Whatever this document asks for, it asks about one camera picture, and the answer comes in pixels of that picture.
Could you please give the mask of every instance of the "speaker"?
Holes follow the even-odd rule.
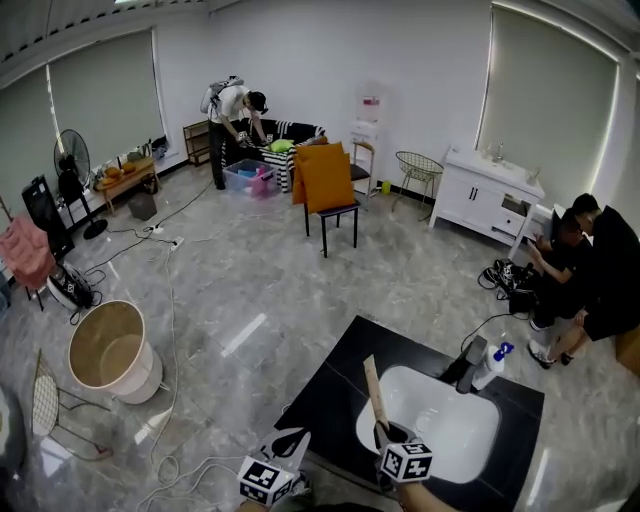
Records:
[[[25,187],[22,199],[33,223],[47,233],[51,253],[59,261],[75,246],[60,218],[44,176],[38,176]]]

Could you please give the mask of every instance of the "cardboard box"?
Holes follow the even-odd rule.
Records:
[[[640,326],[618,336],[616,359],[622,366],[640,377]]]

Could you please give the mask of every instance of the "white bottle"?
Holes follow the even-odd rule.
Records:
[[[500,348],[490,345],[484,354],[482,364],[473,376],[471,381],[473,387],[480,390],[504,372],[504,356],[512,350],[513,345],[506,342],[502,343]]]

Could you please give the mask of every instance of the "green cushion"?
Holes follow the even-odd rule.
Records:
[[[278,139],[271,143],[271,151],[274,153],[284,153],[293,147],[293,141],[287,139]]]

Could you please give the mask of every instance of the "large bucket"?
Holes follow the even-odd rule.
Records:
[[[112,301],[98,306],[71,339],[72,375],[83,386],[129,404],[149,400],[160,387],[162,363],[144,334],[144,319],[135,305]]]

